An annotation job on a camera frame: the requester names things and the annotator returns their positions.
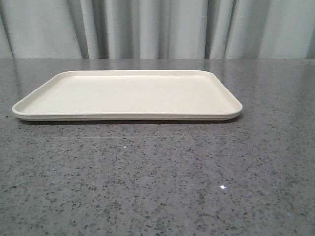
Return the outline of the cream rectangular plastic tray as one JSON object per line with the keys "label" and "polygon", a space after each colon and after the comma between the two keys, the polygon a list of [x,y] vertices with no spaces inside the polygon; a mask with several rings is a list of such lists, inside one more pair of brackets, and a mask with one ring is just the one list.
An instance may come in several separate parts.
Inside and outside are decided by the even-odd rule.
{"label": "cream rectangular plastic tray", "polygon": [[230,120],[242,104],[211,72],[89,70],[59,73],[12,107],[25,121]]}

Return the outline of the pale grey-green curtain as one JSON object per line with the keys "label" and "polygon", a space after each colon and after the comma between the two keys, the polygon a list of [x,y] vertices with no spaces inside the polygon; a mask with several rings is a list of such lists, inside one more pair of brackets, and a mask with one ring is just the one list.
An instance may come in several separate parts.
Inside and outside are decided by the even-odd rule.
{"label": "pale grey-green curtain", "polygon": [[3,0],[0,56],[312,59],[312,0]]}

